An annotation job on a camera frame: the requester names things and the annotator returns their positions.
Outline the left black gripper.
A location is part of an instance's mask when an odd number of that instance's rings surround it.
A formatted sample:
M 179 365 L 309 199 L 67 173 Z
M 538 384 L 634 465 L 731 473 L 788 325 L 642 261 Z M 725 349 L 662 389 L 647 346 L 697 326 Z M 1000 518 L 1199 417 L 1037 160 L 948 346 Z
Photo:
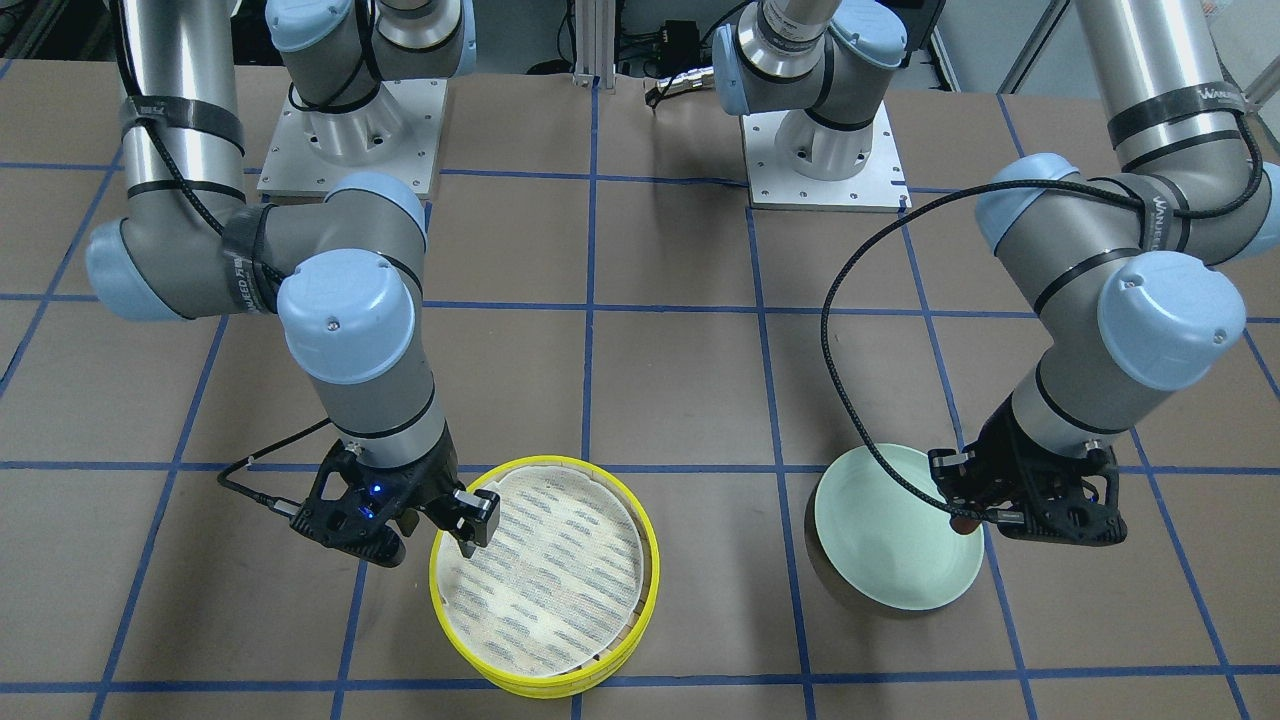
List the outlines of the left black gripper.
M 1007 538 L 1094 547 L 1126 538 L 1114 451 L 1050 452 L 1020 428 L 1009 400 L 964 451 L 933 448 L 928 461 L 945 500 L 980 512 Z

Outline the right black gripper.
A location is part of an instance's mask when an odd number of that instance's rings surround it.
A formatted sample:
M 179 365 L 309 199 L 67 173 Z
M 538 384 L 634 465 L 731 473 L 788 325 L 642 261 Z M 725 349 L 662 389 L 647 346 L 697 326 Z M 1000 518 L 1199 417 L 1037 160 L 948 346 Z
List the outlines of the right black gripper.
M 419 514 L 449 533 L 465 559 L 486 548 L 500 524 L 500 496 L 467 491 L 458 480 L 448 430 L 424 457 L 399 468 L 367 466 L 335 442 L 291 528 L 326 548 L 396 568 Z

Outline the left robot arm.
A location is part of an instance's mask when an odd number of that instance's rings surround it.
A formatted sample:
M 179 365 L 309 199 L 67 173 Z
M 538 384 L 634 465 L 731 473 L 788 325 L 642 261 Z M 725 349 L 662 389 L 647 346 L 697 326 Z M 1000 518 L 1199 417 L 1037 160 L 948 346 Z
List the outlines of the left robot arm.
M 989 523 L 1012 539 L 1111 546 L 1126 538 L 1114 441 L 1242 337 L 1245 305 L 1220 268 L 1277 246 L 1277 167 L 1261 158 L 1198 1 L 1082 1 L 1078 13 L 1119 172 L 1087 178 L 1057 154 L 1028 155 L 901 213 L 854 254 L 974 199 L 1048 350 L 972 443 L 928 452 L 933 492 L 876 446 L 827 329 L 820 351 L 881 471 L 956 532 Z

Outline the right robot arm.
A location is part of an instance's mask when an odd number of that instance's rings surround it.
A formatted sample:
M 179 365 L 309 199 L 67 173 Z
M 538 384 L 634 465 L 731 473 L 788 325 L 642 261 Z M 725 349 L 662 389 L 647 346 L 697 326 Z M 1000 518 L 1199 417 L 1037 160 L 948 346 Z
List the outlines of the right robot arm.
M 465 557 L 490 544 L 500 497 L 467 489 L 420 328 L 426 213 L 381 172 L 316 204 L 250 204 L 225 1 L 110 1 L 129 213 L 86 249 L 93 292 L 133 322 L 275 315 L 338 437 L 308 495 L 218 483 L 301 536 L 394 568 L 426 518 Z

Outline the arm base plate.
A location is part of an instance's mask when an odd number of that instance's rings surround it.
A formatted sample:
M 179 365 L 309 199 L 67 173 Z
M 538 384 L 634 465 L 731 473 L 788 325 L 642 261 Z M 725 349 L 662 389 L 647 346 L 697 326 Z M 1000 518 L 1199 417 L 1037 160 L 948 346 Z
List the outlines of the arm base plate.
M 755 209 L 896 213 L 913 205 L 884 104 L 870 126 L 842 132 L 804 110 L 740 118 Z
M 447 79 L 381 85 L 364 108 L 346 114 L 305 111 L 291 91 L 269 143 L 257 190 L 274 199 L 321 197 L 361 170 L 402 181 L 430 199 L 445 119 Z

